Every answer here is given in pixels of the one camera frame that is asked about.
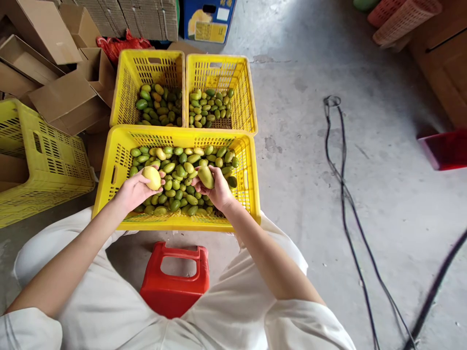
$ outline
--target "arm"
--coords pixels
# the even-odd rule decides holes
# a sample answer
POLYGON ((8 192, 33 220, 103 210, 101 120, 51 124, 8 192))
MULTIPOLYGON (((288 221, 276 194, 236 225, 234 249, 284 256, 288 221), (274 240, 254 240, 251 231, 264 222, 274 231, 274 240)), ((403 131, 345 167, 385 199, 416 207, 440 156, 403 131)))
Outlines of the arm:
POLYGON ((297 264, 234 198, 221 169, 213 166, 209 168, 215 178, 215 187, 212 190, 205 188, 199 177, 196 177, 193 181, 196 190, 208 195, 216 208, 230 221, 276 299, 299 299, 325 305, 297 264))
POLYGON ((54 317, 68 300, 106 240, 125 216, 149 196, 141 171, 125 181, 116 196, 91 220, 89 225, 60 251, 22 290, 6 314, 31 307, 54 317))

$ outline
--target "concrete floor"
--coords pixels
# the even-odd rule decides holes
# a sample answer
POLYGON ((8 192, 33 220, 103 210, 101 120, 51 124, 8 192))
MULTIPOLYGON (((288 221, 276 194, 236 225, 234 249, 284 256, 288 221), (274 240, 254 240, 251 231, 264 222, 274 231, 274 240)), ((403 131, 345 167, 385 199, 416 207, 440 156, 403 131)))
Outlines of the concrete floor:
MULTIPOLYGON (((423 75, 406 52, 381 51, 373 29, 350 0, 238 0, 225 47, 251 62, 259 122, 255 137, 261 208, 288 233, 309 263, 308 277, 359 349, 372 348, 362 288, 346 241, 339 184, 324 154, 322 100, 342 98, 348 147, 347 185, 356 201, 383 279, 411 325, 433 276, 466 226, 467 170, 435 172, 416 135, 449 128, 423 75)), ((340 151, 333 118, 331 155, 340 151)), ((91 205, 89 194, 0 230, 0 299, 18 293, 9 277, 20 247, 48 224, 91 205)), ((350 221, 370 292, 380 344, 403 344, 377 284, 356 225, 350 221)), ((116 269, 141 285, 155 241, 204 245, 215 281, 236 254, 233 236, 210 232, 141 232, 108 250, 116 269)), ((424 349, 467 341, 467 247, 453 263, 421 335, 424 349)))

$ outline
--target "wooden cabinet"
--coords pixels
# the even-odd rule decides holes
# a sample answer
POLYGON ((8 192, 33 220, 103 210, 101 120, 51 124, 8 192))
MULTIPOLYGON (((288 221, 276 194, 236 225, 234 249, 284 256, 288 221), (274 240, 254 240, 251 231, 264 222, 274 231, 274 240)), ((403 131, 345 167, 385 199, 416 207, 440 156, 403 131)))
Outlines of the wooden cabinet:
POLYGON ((467 128, 467 1, 441 0, 443 12, 418 27, 415 60, 456 128, 467 128))

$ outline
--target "white pants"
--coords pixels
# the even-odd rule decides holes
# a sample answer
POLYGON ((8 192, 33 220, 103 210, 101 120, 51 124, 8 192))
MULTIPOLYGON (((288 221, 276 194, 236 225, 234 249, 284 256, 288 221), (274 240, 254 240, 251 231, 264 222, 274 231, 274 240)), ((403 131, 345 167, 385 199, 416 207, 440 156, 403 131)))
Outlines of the white pants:
MULTIPOLYGON (((91 212, 87 208, 60 220, 25 244, 14 268, 21 287, 88 225, 91 212)), ((296 245, 263 214, 261 227, 306 273, 296 245)), ((110 264, 105 249, 123 233, 113 233, 58 315, 63 349, 267 348, 264 317, 276 300, 246 248, 182 318, 168 320, 110 264)))

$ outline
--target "yellow plastic crate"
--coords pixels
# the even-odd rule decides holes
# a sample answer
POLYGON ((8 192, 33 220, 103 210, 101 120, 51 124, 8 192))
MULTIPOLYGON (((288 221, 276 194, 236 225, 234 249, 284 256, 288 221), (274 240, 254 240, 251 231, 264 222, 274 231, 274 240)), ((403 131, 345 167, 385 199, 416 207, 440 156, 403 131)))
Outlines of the yellow plastic crate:
MULTIPOLYGON (((254 141, 244 132, 210 129, 166 128, 145 125, 118 125, 108 134, 104 163, 102 166, 93 217, 112 199, 129 177, 133 157, 130 150, 135 147, 215 147, 228 146, 235 150, 240 161, 234 171, 238 186, 234 196, 243 204, 252 217, 260 223, 258 175, 254 141)), ((154 216, 145 213, 130 213, 120 224, 121 230, 193 230, 233 232, 226 218, 216 216, 186 216, 169 213, 154 216)))
POLYGON ((185 124, 189 125, 190 93, 196 89, 209 88, 221 92, 232 88, 232 115, 216 119, 212 128, 243 130, 253 135, 258 133, 258 120, 254 106, 253 83, 250 63, 244 56, 215 54, 189 54, 186 64, 185 124))
MULTIPOLYGON (((136 124, 141 111, 135 107, 144 84, 160 84, 168 89, 180 88, 185 94, 185 55, 181 51, 123 50, 118 59, 110 126, 136 124)), ((185 127, 185 100, 181 113, 185 127)))
POLYGON ((0 228, 94 189, 83 141, 18 100, 0 102, 0 153, 28 162, 29 179, 0 193, 0 228))

